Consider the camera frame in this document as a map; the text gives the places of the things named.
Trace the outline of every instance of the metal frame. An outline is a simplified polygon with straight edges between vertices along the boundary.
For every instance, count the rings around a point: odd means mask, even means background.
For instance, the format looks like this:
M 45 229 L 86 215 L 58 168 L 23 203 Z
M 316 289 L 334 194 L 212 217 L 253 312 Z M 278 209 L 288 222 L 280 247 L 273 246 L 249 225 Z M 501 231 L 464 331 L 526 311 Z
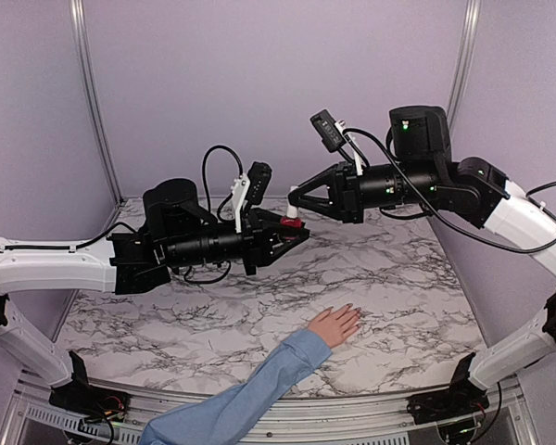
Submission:
M 91 123 L 95 132 L 95 140 L 99 149 L 99 156 L 103 164 L 103 170 L 107 178 L 109 192 L 117 206 L 123 203 L 124 196 L 121 193 L 120 181 L 115 172 L 113 158 L 109 150 L 109 143 L 105 132 L 105 125 L 99 107 L 99 101 L 95 87 L 95 76 L 91 63 L 91 53 L 89 41 L 84 23 L 84 5 L 82 0 L 70 0 L 70 13 L 72 16 L 72 29 L 74 30 L 74 40 L 76 43 L 79 63 L 82 71 L 82 86 L 86 95 Z
M 131 394 L 126 420 L 114 423 L 114 443 L 131 445 L 150 419 L 184 403 L 204 400 L 207 396 L 174 391 L 139 388 L 100 380 L 91 383 Z M 357 445 L 378 443 L 379 439 L 404 438 L 412 430 L 432 428 L 436 424 L 417 426 L 406 411 L 407 397 L 417 391 L 381 395 L 320 399 L 281 399 L 261 418 L 242 439 L 244 445 L 288 443 L 300 445 Z M 524 402 L 523 392 L 516 378 L 502 382 L 503 407 L 511 413 L 512 427 L 519 445 L 537 445 L 531 417 Z M 498 408 L 498 393 L 488 393 L 488 415 Z M 47 403 L 49 387 L 29 371 L 23 371 L 8 406 L 0 433 L 0 445 L 17 445 L 27 419 L 51 426 L 74 430 L 80 416 L 59 410 Z M 453 423 L 470 416 L 458 417 L 439 425 Z M 108 438 L 108 429 L 95 427 L 84 431 L 87 437 Z
M 450 132 L 453 132 L 455 120 L 457 120 L 457 113 L 463 95 L 465 94 L 465 87 L 472 66 L 472 59 L 474 58 L 475 33 L 480 18 L 480 6 L 481 0 L 468 0 L 465 9 L 465 21 L 463 22 L 463 31 L 461 33 L 460 52 L 457 57 L 457 66 L 455 67 L 453 85 L 451 86 L 451 94 L 447 106 L 447 120 L 449 122 Z

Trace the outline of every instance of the wall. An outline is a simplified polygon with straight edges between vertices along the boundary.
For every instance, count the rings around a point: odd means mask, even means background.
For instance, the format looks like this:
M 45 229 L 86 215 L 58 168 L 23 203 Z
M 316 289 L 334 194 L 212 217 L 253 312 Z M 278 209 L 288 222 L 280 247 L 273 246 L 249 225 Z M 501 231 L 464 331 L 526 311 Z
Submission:
M 89 121 L 68 2 L 0 0 L 0 235 L 94 235 L 113 209 Z M 68 293 L 13 295 L 53 333 Z M 0 425 L 19 375 L 0 350 Z
M 284 196 L 340 160 L 309 123 L 321 109 L 385 135 L 391 108 L 447 104 L 465 8 L 449 0 L 87 0 L 122 190 L 141 196 L 170 177 L 199 181 L 205 150 L 226 144 L 246 168 L 269 162 L 269 195 Z M 225 195 L 234 176 L 227 155 L 210 159 L 213 194 Z
M 483 2 L 453 152 L 487 159 L 525 189 L 556 179 L 556 1 Z M 556 192 L 544 200 L 556 210 Z M 530 258 L 437 232 L 491 343 L 531 318 L 556 287 Z M 541 443 L 556 444 L 556 354 L 520 380 Z

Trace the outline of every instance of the white marble tabletop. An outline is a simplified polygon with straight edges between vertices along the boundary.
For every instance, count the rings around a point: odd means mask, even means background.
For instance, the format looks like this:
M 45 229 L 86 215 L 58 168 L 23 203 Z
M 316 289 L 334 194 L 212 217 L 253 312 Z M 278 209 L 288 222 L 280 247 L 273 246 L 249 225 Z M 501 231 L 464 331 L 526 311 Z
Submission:
M 285 202 L 265 200 L 281 209 Z M 89 376 L 188 393 L 244 382 L 268 353 L 317 312 L 354 303 L 364 325 L 289 397 L 350 396 L 448 383 L 457 360 L 484 347 L 461 286 L 428 222 L 367 211 L 365 224 L 303 213 L 311 238 L 247 277 L 181 277 L 144 295 L 83 292 L 58 344 L 76 350 Z M 139 227 L 142 201 L 121 221 Z

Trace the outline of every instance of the white plastic arm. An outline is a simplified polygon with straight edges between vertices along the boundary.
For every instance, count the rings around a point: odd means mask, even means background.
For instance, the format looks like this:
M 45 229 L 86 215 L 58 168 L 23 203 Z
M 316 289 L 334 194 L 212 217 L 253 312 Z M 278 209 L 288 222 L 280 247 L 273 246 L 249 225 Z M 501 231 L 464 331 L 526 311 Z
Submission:
M 28 366 L 52 388 L 72 380 L 72 359 L 27 320 L 10 300 L 6 301 L 6 326 L 0 326 L 0 347 Z
M 529 202 L 521 187 L 508 181 L 505 189 L 511 197 L 500 201 L 486 221 L 486 229 L 518 248 L 535 248 L 556 238 L 556 222 Z M 556 276 L 556 245 L 532 258 Z M 469 380 L 480 389 L 488 389 L 505 376 L 556 352 L 554 339 L 542 331 L 546 320 L 546 310 L 541 310 L 519 330 L 478 352 L 470 364 Z
M 82 241 L 23 242 L 0 237 L 0 246 L 77 246 Z M 19 290 L 86 289 L 115 291 L 113 243 L 102 239 L 88 248 L 68 250 L 0 250 L 0 295 Z

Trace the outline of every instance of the blue sleeve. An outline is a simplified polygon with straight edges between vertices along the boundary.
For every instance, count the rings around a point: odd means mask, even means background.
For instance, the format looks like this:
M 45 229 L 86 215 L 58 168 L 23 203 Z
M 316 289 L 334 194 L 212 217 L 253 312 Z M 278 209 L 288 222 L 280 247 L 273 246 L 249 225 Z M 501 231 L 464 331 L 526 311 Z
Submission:
M 311 375 L 331 354 L 317 334 L 297 331 L 268 356 L 246 383 L 151 420 L 140 445 L 233 445 L 275 401 Z

